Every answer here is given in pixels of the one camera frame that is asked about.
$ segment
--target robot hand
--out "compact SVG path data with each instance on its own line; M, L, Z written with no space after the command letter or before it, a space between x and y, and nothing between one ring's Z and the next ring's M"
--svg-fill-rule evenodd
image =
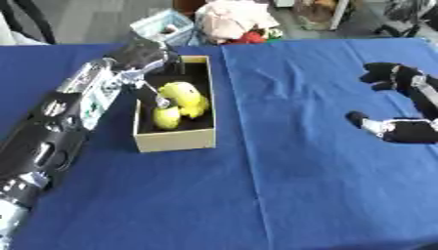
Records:
M420 70L390 62L367 63L368 71L360 79L376 83L375 91L396 90L410 98L416 109L426 119L394 118L384 121L369 119L358 111L346 115L348 121L360 129L369 131L384 141L404 144L434 144L438 142L438 80Z
M412 90L412 79L422 72L413 67L391 62L372 62L364 64L368 71L361 76L361 81L372 85L375 91L396 90L405 97L409 97Z
M400 117L375 121L358 111L349 112L346 118L357 128L366 130L389 143L435 144L438 142L438 119Z

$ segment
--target white cloth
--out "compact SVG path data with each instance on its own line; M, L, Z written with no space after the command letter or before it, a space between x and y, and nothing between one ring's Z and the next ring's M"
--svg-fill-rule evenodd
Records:
M270 28L279 23L269 14L268 4L253 1L216 0L197 12L202 31L214 40L239 39L254 27Z
M14 46L14 45L47 45L39 41L32 40L23 36L20 33L14 32L8 26L0 12L0 45L1 46Z

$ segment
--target pink fabric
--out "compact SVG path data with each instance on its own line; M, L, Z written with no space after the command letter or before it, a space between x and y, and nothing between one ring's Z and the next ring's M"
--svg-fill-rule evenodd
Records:
M206 4L204 10L202 29L212 39L239 39L254 27L279 25L268 13L268 4L216 0Z

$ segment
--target red object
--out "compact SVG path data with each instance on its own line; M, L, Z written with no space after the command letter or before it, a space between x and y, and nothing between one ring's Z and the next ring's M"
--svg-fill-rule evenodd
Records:
M230 43L264 43L266 40L257 32L249 31L237 40L230 40Z

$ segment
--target robotic hand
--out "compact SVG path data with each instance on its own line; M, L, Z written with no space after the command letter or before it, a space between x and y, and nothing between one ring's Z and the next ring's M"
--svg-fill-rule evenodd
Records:
M434 144L438 142L438 79L405 65L374 62L364 65L368 71L363 82L374 84L375 91L395 90L409 98L424 118L400 117L384 121L369 119L358 111L346 118L384 141L402 144Z
M1 250L9 249L38 197L61 182L123 88L148 104L170 105L144 75L178 60L164 44L134 39L84 64L17 124L0 145Z

